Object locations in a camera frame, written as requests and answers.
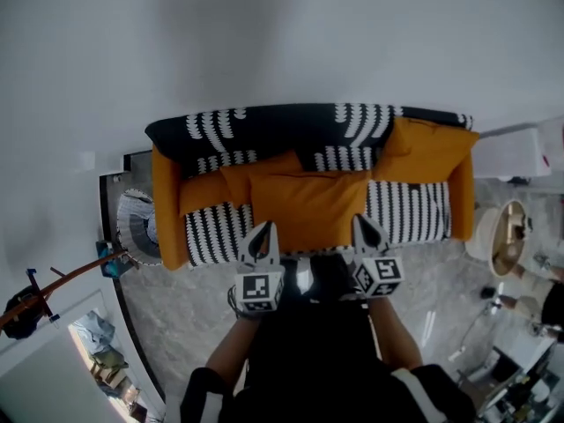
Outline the person's black trousers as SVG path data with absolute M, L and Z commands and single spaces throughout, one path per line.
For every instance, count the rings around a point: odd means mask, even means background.
M 349 266 L 340 254 L 284 258 L 281 264 L 286 270 L 279 311 L 345 302 L 367 304 L 367 298 L 353 283 Z

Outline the black white woven basket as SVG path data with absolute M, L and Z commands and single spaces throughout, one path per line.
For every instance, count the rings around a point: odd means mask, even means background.
M 133 261 L 146 266 L 163 264 L 150 196 L 139 189 L 125 190 L 118 201 L 116 224 L 118 242 Z

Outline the olive green cloth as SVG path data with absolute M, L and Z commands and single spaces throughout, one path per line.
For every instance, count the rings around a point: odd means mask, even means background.
M 112 346 L 92 355 L 93 361 L 103 369 L 120 370 L 129 367 L 123 355 Z

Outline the teal box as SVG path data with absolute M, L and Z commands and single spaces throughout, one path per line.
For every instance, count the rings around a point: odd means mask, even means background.
M 96 250 L 99 258 L 110 256 L 120 249 L 121 247 L 118 244 L 111 241 L 96 242 Z M 119 279 L 131 267 L 130 259 L 126 255 L 109 259 L 100 266 L 102 275 L 112 279 Z

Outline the person's right forearm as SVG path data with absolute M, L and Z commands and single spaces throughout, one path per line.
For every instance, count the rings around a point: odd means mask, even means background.
M 411 333 L 387 298 L 368 301 L 368 312 L 375 329 L 382 361 L 393 370 L 413 370 L 423 366 L 423 360 Z

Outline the white roller blind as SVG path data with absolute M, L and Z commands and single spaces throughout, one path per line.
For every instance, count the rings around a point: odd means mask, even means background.
M 0 411 L 12 423 L 123 423 L 68 330 L 0 377 Z

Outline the person's black shirt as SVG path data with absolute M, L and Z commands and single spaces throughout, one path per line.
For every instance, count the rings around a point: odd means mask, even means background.
M 473 423 L 476 411 L 438 365 L 382 361 L 368 304 L 313 305 L 261 320 L 233 389 L 193 371 L 181 423 Z

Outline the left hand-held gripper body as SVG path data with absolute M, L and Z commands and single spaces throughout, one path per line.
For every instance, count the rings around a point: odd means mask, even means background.
M 235 302 L 244 312 L 272 312 L 284 288 L 285 266 L 280 262 L 237 263 Z

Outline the person's left forearm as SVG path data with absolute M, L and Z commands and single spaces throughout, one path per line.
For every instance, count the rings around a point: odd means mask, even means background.
M 260 326 L 260 319 L 241 317 L 223 337 L 205 366 L 233 389 L 239 381 L 249 350 Z

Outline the pale blue cloth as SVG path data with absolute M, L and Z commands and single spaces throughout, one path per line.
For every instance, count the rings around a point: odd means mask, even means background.
M 115 326 L 94 311 L 89 311 L 77 319 L 72 326 L 92 353 L 100 352 L 110 345 L 115 334 Z

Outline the orange cushion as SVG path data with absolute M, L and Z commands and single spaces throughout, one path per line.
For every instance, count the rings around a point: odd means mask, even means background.
M 235 208 L 251 203 L 250 178 L 252 176 L 303 171 L 304 169 L 295 151 L 284 152 L 275 157 L 253 163 L 220 168 Z
M 375 181 L 445 182 L 471 153 L 479 134 L 434 122 L 397 117 L 373 169 Z
M 352 219 L 366 210 L 368 182 L 368 171 L 252 175 L 254 222 L 276 225 L 284 254 L 349 246 Z

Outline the white round side table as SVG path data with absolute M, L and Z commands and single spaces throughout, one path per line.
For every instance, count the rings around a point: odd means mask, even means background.
M 471 258 L 486 262 L 493 275 L 501 278 L 518 264 L 530 230 L 527 211 L 518 200 L 480 206 L 465 250 Z

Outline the black hanging bag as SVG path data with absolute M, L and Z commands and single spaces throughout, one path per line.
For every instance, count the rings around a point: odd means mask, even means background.
M 4 312 L 9 312 L 21 301 L 31 299 L 35 296 L 34 289 L 28 286 L 12 296 L 6 303 Z M 14 316 L 6 323 L 2 331 L 11 339 L 29 338 L 37 329 L 38 322 L 43 317 L 43 310 L 39 303 L 26 307 L 21 313 Z

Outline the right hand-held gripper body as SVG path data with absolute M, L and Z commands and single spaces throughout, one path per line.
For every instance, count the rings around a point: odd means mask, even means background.
M 352 277 L 366 299 L 391 295 L 404 281 L 404 266 L 398 256 L 363 258 Z

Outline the wooden coat rack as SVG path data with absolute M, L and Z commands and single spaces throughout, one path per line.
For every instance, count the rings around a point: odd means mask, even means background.
M 118 257 L 118 256 L 122 256 L 122 255 L 126 255 L 127 257 L 129 257 L 129 253 L 125 250 L 118 250 L 116 251 L 114 254 L 104 257 L 104 258 L 99 258 L 93 262 L 90 262 L 86 265 L 83 265 L 79 268 L 77 268 L 74 271 L 71 271 L 67 274 L 63 274 L 60 271 L 57 271 L 54 268 L 51 268 L 51 270 L 55 273 L 59 275 L 59 279 L 57 279 L 56 281 L 52 282 L 51 284 L 49 284 L 48 286 L 40 289 L 36 283 L 36 280 L 34 278 L 34 272 L 27 272 L 26 275 L 28 276 L 28 279 L 30 281 L 30 286 L 34 289 L 34 293 L 35 296 L 32 297 L 31 299 L 27 299 L 25 301 L 21 301 L 17 307 L 13 308 L 12 310 L 10 310 L 9 312 L 4 312 L 4 314 L 2 316 L 0 316 L 0 332 L 2 331 L 3 326 L 8 323 L 14 316 L 18 315 L 19 313 L 21 313 L 26 307 L 31 306 L 35 303 L 39 303 L 42 307 L 43 310 L 43 314 L 46 315 L 49 319 L 50 322 L 54 323 L 57 321 L 58 317 L 55 316 L 48 304 L 47 304 L 47 298 L 57 289 L 61 288 L 62 286 L 68 284 L 69 282 L 71 282 L 74 278 L 78 278 L 79 276 L 85 274 L 86 272 L 95 269 L 96 267 L 101 266 L 103 263 L 105 263 L 107 260 Z

